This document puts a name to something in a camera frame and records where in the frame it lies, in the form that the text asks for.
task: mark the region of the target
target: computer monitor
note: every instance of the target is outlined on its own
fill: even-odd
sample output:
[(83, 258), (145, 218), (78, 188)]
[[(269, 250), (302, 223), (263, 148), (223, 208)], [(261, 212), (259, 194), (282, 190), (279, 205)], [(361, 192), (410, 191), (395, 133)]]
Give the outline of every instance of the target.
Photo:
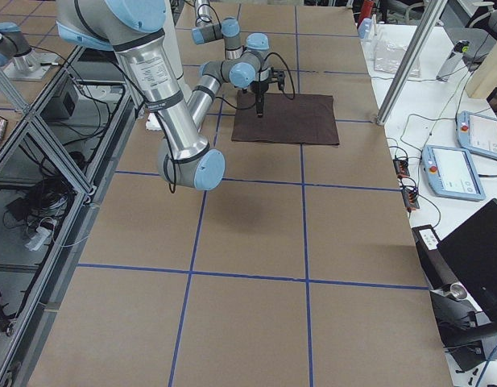
[(497, 199), (445, 237), (438, 250), (488, 318), (497, 321)]

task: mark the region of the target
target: white desk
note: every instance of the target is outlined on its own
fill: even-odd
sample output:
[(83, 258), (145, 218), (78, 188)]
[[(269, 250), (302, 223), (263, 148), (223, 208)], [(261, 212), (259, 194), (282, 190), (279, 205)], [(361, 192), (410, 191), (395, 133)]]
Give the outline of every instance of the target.
[[(408, 44), (416, 27), (380, 25), (379, 28), (383, 29), (383, 39), (395, 44)], [(446, 83), (439, 81), (418, 82), (418, 80), (432, 80), (436, 78), (437, 72), (448, 56), (452, 46), (443, 28), (435, 27), (428, 43), (420, 54), (420, 77), (410, 78), (410, 80), (415, 81), (407, 82), (399, 101), (386, 122), (385, 130), (387, 137), (395, 139), (398, 145), (408, 152), (410, 157), (418, 157), (419, 152), (400, 141), (400, 136), (411, 113), (423, 115), (430, 119), (438, 119), (440, 117), (454, 118), (458, 110), (459, 99), (462, 96), (462, 102), (458, 111), (468, 110), (477, 112), (488, 109), (483, 114), (495, 117), (486, 100), (470, 99), (466, 93), (462, 95), (466, 79), (469, 76), (466, 69), (461, 69), (452, 75)], [(463, 63), (461, 63), (456, 69), (460, 69), (463, 66)], [(372, 76), (375, 98), (380, 106), (389, 89), (391, 80), (376, 79), (374, 77), (392, 78), (393, 75), (375, 71), (373, 60), (367, 60), (367, 67), (369, 74)], [(433, 129), (434, 125), (436, 126), (433, 133), (429, 136), (429, 132)], [(427, 144), (458, 147), (455, 129), (455, 121), (441, 120), (433, 123), (412, 116), (409, 119), (404, 140), (418, 148), (423, 148), (425, 141), (428, 139)], [(390, 146), (396, 145), (392, 139), (388, 140)], [(394, 155), (396, 150), (394, 148), (390, 150), (391, 154)], [(400, 150), (397, 152), (397, 155), (402, 155)], [(473, 155), (473, 159), (479, 173), (497, 174), (496, 161), (475, 155)], [(487, 195), (487, 199), (482, 202), (468, 202), (436, 197), (428, 186), (423, 170), (420, 171), (420, 177), (418, 176), (418, 162), (418, 159), (411, 159), (409, 161), (409, 169), (412, 178), (416, 182), (419, 182), (420, 194), (433, 201), (441, 211), (441, 221), (436, 230), (442, 239), (490, 199), (497, 198), (497, 178), (482, 179), (483, 188)], [(438, 215), (434, 207), (420, 198), (420, 209), (412, 212), (410, 224), (411, 227), (424, 224), (434, 225), (437, 219)], [(457, 365), (454, 360), (451, 356), (448, 356), (447, 360), (451, 368), (454, 385), (467, 385), (468, 380), (472, 377), (471, 372), (456, 374), (454, 370), (457, 369)], [(491, 362), (480, 386), (483, 387), (493, 383), (497, 384), (497, 361)]]

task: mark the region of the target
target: dark cloth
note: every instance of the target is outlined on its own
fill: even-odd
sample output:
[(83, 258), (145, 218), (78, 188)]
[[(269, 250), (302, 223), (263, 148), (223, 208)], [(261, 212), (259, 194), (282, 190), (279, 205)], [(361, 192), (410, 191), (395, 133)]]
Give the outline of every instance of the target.
[[(297, 94), (292, 101), (283, 94), (264, 97), (262, 118), (254, 107), (236, 110), (232, 141), (339, 145), (332, 96)], [(254, 100), (252, 93), (238, 92), (238, 106), (250, 106)]]

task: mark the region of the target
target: blue and white control panel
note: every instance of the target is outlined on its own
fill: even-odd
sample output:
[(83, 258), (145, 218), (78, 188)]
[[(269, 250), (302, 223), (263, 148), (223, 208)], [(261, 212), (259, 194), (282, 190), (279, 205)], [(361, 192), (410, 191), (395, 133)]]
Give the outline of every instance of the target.
[(463, 148), (497, 160), (497, 119), (463, 111), (458, 116), (457, 131)]
[(468, 150), (427, 145), (422, 163), (437, 196), (475, 202), (486, 198)]

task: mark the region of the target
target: blue cable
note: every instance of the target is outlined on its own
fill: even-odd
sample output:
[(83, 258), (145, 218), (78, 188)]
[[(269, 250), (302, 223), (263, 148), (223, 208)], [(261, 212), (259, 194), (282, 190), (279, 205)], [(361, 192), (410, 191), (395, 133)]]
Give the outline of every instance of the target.
[(481, 372), (481, 375), (479, 375), (479, 379), (477, 379), (477, 383), (475, 383), (475, 387), (479, 387), (479, 383), (481, 383), (481, 380), (484, 376), (484, 373), (486, 372), (486, 370), (488, 368), (488, 364), (491, 362), (491, 358), (493, 357), (495, 352), (497, 352), (497, 345), (495, 345), (495, 348), (493, 348), (493, 351), (491, 351), (490, 356), (488, 356), (487, 362), (484, 364), (483, 371)]

